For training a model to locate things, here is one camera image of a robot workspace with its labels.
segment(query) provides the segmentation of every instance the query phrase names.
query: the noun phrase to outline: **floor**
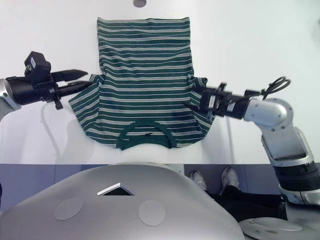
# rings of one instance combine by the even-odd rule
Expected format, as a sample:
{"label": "floor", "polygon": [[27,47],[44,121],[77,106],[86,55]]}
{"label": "floor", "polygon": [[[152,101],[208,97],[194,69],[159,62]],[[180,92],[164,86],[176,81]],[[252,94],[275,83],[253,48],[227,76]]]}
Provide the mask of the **floor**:
{"label": "floor", "polygon": [[[37,194],[73,174],[101,165],[23,165],[1,164],[0,182],[3,188],[0,212]],[[185,175],[200,171],[212,193],[221,191],[221,173],[229,165],[186,164]],[[270,164],[231,165],[239,177],[240,189],[248,193],[278,194],[278,180]]]}

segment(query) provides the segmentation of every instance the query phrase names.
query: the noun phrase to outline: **wire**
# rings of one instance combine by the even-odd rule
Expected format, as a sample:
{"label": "wire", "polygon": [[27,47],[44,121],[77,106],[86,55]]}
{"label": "wire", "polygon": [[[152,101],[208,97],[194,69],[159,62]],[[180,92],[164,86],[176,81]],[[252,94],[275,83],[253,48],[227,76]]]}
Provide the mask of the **wire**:
{"label": "wire", "polygon": [[277,80],[275,80],[273,83],[270,83],[269,87],[266,90],[262,89],[258,93],[244,96],[244,97],[242,97],[238,100],[232,101],[230,103],[242,102],[242,101],[248,100],[252,97],[257,97],[257,96],[263,96],[263,100],[264,100],[267,98],[267,96],[269,94],[274,94],[276,92],[279,92],[279,91],[285,89],[286,87],[288,87],[290,85],[290,83],[291,83],[290,79],[287,79],[285,76],[282,76],[282,77],[279,77]]}
{"label": "wire", "polygon": [[263,96],[263,99],[266,99],[269,94],[274,94],[285,89],[290,83],[291,80],[287,79],[285,76],[279,77],[273,83],[270,83],[266,90],[262,89],[260,95]]}

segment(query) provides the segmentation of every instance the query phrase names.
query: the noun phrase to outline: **white shoe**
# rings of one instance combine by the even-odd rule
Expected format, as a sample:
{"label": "white shoe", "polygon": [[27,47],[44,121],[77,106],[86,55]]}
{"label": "white shoe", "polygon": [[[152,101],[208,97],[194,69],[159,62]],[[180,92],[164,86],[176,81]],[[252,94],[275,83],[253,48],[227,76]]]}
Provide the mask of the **white shoe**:
{"label": "white shoe", "polygon": [[223,193],[226,186],[234,186],[238,189],[239,180],[237,172],[231,167],[226,167],[221,174],[221,183],[222,191],[220,192],[220,195]]}
{"label": "white shoe", "polygon": [[190,173],[189,178],[194,181],[195,184],[197,184],[203,191],[207,190],[205,179],[199,171],[193,171]]}

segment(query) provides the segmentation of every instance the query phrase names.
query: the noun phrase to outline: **white tabletop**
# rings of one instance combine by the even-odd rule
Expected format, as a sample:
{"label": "white tabletop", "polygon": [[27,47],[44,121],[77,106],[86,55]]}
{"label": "white tabletop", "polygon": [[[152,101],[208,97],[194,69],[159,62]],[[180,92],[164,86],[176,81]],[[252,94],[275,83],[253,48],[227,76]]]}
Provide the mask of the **white tabletop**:
{"label": "white tabletop", "polygon": [[[183,18],[191,21],[195,76],[243,94],[280,76],[292,84],[274,97],[288,101],[294,124],[320,156],[320,1],[316,0],[0,0],[0,77],[22,76],[30,51],[44,54],[52,71],[100,73],[96,21]],[[148,161],[184,164],[266,164],[261,133],[243,120],[216,118],[207,137],[167,149],[142,144],[125,151],[86,137],[68,104],[23,106],[0,123],[0,163],[113,164]]]}

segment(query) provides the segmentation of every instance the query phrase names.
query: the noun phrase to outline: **green striped t-shirt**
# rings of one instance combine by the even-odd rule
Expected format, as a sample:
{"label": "green striped t-shirt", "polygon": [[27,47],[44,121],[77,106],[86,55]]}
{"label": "green striped t-shirt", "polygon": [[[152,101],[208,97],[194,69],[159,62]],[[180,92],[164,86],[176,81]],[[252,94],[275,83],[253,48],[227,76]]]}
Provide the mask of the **green striped t-shirt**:
{"label": "green striped t-shirt", "polygon": [[190,20],[98,18],[101,75],[69,103],[85,133],[122,150],[137,144],[167,148],[203,139],[212,119],[185,107],[199,105],[194,77]]}

